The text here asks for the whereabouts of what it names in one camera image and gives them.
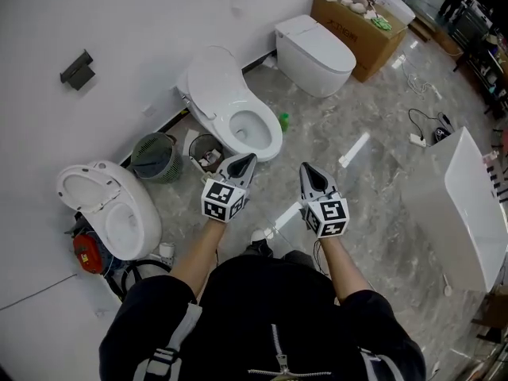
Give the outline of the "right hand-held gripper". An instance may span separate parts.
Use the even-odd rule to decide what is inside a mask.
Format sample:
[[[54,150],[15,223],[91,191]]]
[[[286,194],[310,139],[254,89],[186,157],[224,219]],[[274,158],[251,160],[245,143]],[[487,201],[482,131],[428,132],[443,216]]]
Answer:
[[[339,237],[350,221],[348,203],[341,197],[334,177],[320,167],[303,162],[299,168],[302,207],[300,213],[317,239]],[[315,187],[326,187],[323,191]]]

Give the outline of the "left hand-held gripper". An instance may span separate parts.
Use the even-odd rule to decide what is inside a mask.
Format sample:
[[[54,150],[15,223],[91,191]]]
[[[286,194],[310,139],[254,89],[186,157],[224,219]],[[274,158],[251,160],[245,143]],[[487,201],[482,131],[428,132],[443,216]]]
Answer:
[[[228,223],[245,207],[249,185],[257,164],[255,153],[237,154],[224,159],[213,178],[208,178],[201,195],[202,215]],[[239,178],[229,173],[240,173]]]

